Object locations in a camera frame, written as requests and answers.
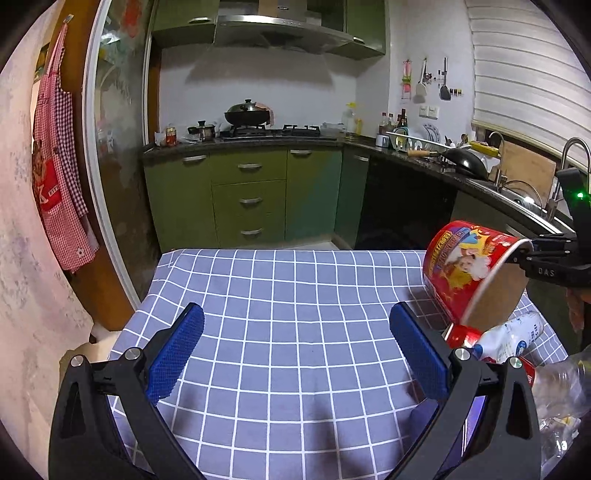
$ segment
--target instant noodle cup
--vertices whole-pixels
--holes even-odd
[[[425,254],[427,290],[453,323],[486,332],[506,322],[523,295],[525,272],[518,264],[505,263],[523,248],[532,249],[528,239],[462,220],[451,222]]]

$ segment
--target black dishwasher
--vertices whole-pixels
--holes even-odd
[[[369,158],[355,248],[427,249],[452,216],[457,189],[387,158]]]

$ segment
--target electrical outlet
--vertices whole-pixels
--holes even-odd
[[[439,118],[439,107],[430,105],[428,117],[437,120]]]

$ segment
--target gas stove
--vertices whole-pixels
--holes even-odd
[[[265,125],[259,125],[257,127],[232,127],[230,130],[220,132],[220,138],[223,140],[244,140],[261,137],[320,137],[320,127],[304,125],[300,128],[297,125],[283,125],[281,129],[267,129]]]

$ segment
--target apron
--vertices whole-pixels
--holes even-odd
[[[86,218],[73,142],[72,94],[61,89],[67,24],[41,78],[33,122],[33,185],[51,249],[62,270],[91,262],[98,242]]]

